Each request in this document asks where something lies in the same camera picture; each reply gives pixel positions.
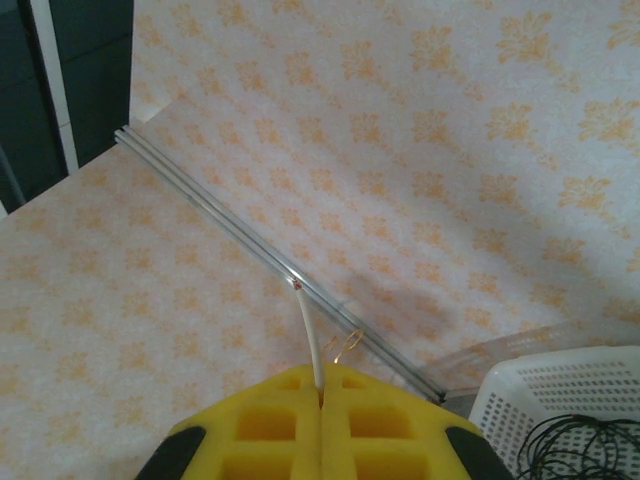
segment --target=coiled black wire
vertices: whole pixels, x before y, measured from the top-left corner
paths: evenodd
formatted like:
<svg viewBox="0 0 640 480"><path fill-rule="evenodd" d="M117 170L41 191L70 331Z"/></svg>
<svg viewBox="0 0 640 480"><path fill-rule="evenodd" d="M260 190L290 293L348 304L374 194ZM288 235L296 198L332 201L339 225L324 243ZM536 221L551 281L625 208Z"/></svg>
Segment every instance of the coiled black wire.
<svg viewBox="0 0 640 480"><path fill-rule="evenodd" d="M571 448L578 444L578 436L587 439L586 444ZM631 455L635 450L640 456L640 422L559 415L539 423L528 433L518 452L517 478L639 480L624 473L621 450Z"/></svg>

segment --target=white plastic basket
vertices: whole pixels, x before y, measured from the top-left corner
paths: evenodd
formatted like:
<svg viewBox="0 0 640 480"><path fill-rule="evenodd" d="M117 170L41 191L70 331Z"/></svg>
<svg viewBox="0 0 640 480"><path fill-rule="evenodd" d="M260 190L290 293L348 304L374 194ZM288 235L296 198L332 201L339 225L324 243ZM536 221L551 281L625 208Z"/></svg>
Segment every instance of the white plastic basket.
<svg viewBox="0 0 640 480"><path fill-rule="evenodd" d="M566 413L640 420L640 347L578 348L499 363L482 382L469 419L515 475L527 433ZM585 441L571 439L575 447ZM640 479L640 455L623 448L620 459L619 468Z"/></svg>

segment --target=patterned wallpaper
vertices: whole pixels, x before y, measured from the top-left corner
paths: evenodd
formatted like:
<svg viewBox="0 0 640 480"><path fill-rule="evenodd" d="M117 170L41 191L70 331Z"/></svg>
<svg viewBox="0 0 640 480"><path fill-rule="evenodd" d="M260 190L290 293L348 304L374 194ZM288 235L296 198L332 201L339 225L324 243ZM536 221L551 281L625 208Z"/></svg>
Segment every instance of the patterned wallpaper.
<svg viewBox="0 0 640 480"><path fill-rule="evenodd" d="M638 0L157 0L134 36L138 131L448 386L640 342Z"/></svg>
<svg viewBox="0 0 640 480"><path fill-rule="evenodd" d="M310 362L293 290L123 147L1 226L3 479L133 478L178 421Z"/></svg>

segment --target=white wire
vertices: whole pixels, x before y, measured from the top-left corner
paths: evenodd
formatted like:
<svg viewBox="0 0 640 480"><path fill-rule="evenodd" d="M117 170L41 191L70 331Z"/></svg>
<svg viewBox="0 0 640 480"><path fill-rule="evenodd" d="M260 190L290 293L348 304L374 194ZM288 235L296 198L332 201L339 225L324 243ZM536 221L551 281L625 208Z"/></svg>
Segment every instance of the white wire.
<svg viewBox="0 0 640 480"><path fill-rule="evenodd" d="M307 329L307 338L309 339L309 348L311 349L311 364L313 365L313 378L316 383L316 388L322 392L324 391L324 364L322 360L322 351L320 350L320 343L318 342L318 335L316 334L316 327L313 324L311 312L309 311L307 294L302 290L302 288L297 288L296 297L298 297L300 310L302 310L302 319L304 320L304 326Z"/></svg>

